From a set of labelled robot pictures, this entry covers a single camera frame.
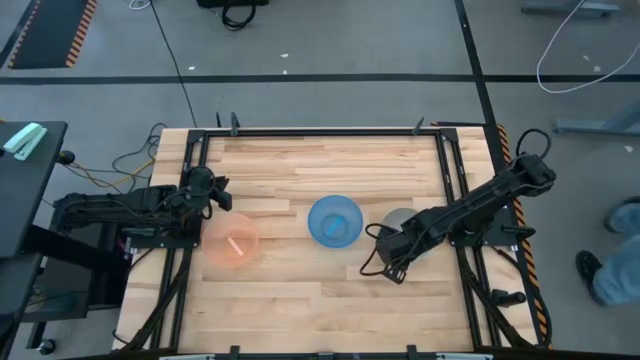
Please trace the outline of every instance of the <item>gray floor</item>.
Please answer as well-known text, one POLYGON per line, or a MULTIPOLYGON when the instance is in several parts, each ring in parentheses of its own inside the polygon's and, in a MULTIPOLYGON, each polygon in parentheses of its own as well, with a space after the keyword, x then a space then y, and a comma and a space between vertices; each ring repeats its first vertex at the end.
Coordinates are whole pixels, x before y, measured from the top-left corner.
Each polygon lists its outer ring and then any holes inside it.
MULTIPOLYGON (((0 43, 9 37, 27 3, 0 2, 0 43)), ((0 76, 173 76, 175 69, 153 13, 130 11, 127 4, 127 0, 98 3, 76 67, 2 68, 0 76)), ((195 1, 155 4, 185 76, 285 70, 288 74, 471 73, 449 0, 273 0, 258 9, 250 28, 237 33, 226 32, 216 14, 199 9, 195 1)), ((466 0, 465 4, 485 74, 534 74, 538 57, 562 21, 558 16, 524 15, 515 0, 466 0)), ((611 19, 572 21, 543 72, 598 74, 621 63, 637 41, 629 34, 640 30, 636 1, 621 5, 624 12, 611 19)), ((640 58, 625 72, 640 73, 640 58)), ((488 90, 496 119, 508 128, 513 143, 527 128, 551 130, 557 118, 606 118, 636 100, 640 84, 603 84, 568 95, 549 95, 530 83, 489 84, 488 90)), ((187 91, 200 126, 213 126, 216 111, 225 122, 231 111, 236 112, 245 126, 412 125, 422 116, 427 121, 484 121, 473 83, 189 84, 187 91)), ((176 84, 0 86, 0 117, 67 121, 64 147, 77 154, 78 162, 95 168, 108 168, 114 157, 139 148, 158 121, 170 127, 191 126, 184 94, 176 84)), ((578 250, 589 249, 604 258, 623 240, 606 233, 601 223, 612 206, 637 195, 640 140, 578 135, 553 140, 548 163, 557 171, 558 181, 551 194, 523 203, 528 222, 538 230, 533 248, 553 319, 554 347, 640 354, 636 340, 640 306, 596 306, 573 265, 578 250)), ((140 156, 123 165, 133 169, 145 160, 140 156)), ((45 199, 99 191, 56 167, 45 199)), ((51 209, 43 205, 36 223, 46 225, 50 216, 51 209)), ((85 320, 52 323, 46 336, 58 340, 59 349, 49 358, 107 352, 116 321, 117 311, 107 310, 85 320)), ((29 326, 22 326, 12 359, 41 358, 23 349, 28 331, 29 326)))

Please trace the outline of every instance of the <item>translucent bowl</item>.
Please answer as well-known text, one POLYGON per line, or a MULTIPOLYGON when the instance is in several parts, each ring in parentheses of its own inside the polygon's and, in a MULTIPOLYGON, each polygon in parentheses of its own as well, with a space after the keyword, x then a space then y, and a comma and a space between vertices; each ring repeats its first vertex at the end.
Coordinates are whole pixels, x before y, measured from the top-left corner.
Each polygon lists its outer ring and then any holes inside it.
POLYGON ((362 223, 362 212, 358 205, 341 195, 331 195, 316 201, 307 219, 311 236, 330 248, 351 245, 360 237, 362 223))
POLYGON ((255 222, 239 213, 214 214, 202 234, 207 262, 225 269, 247 264, 258 251, 258 242, 255 222))

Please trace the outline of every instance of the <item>jeans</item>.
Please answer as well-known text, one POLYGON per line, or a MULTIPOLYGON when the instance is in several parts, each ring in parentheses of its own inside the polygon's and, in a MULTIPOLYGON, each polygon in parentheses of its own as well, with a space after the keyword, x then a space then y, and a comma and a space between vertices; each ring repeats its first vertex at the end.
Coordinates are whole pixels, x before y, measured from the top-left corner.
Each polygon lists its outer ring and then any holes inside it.
POLYGON ((627 241, 596 272, 593 289, 607 305, 640 301, 640 204, 616 209, 609 226, 625 234, 627 241))

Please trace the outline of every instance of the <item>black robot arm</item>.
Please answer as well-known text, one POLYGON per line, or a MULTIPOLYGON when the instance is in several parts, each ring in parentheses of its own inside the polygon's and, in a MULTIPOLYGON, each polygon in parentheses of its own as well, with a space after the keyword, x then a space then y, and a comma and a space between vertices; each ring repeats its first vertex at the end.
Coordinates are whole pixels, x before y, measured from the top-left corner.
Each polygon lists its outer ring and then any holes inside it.
POLYGON ((69 194, 55 202, 53 223, 67 233, 96 223, 117 224, 135 248, 190 248, 200 239, 202 219, 211 217, 211 200, 229 211, 229 180, 203 166, 190 168, 184 183, 151 186, 121 195, 69 194))
POLYGON ((555 172, 540 157, 523 154, 491 181, 450 205, 422 210, 402 223, 402 231, 378 238, 376 252, 385 264, 382 275, 401 284, 409 264, 441 244, 447 235, 457 232, 481 238, 498 210, 520 195, 538 196, 548 191, 555 178, 555 172))

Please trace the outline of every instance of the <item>floor mat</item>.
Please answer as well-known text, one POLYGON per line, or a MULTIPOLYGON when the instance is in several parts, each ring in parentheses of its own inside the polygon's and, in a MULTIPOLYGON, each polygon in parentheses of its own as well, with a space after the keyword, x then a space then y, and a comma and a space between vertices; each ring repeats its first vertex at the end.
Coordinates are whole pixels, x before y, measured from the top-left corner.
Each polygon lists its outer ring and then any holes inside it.
POLYGON ((8 67, 74 66, 95 11, 96 0, 36 0, 8 67))

